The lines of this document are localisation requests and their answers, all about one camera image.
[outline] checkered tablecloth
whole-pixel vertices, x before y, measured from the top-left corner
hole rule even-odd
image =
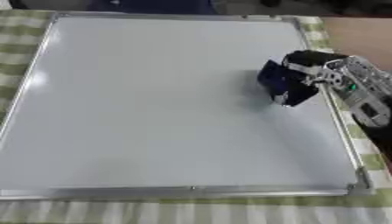
[[[16,92],[51,12],[0,12],[1,117]],[[328,51],[317,17],[300,17],[314,50]],[[382,156],[341,105],[346,126],[377,188],[376,195],[149,201],[1,201],[0,223],[281,224],[392,223],[392,181]]]

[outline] wooden surface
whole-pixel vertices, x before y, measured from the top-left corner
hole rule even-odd
[[[332,47],[392,72],[392,18],[324,18]]]

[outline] whiteboard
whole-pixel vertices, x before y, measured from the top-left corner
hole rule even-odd
[[[300,49],[273,19],[60,17],[3,131],[0,188],[346,189],[323,96],[286,108],[256,83]]]

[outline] table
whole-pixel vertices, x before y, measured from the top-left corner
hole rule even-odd
[[[357,54],[373,61],[381,69],[392,71],[392,19],[323,19],[331,46],[340,53]]]
[[[0,12],[0,111],[3,115],[49,17],[50,12],[41,11]],[[319,18],[301,17],[300,21],[313,49],[331,51]],[[344,107],[340,109],[347,117],[347,128],[371,178],[377,180],[376,187],[380,190],[376,195],[109,202],[11,200],[0,202],[0,223],[390,223],[392,185],[385,164],[349,119],[349,113]]]

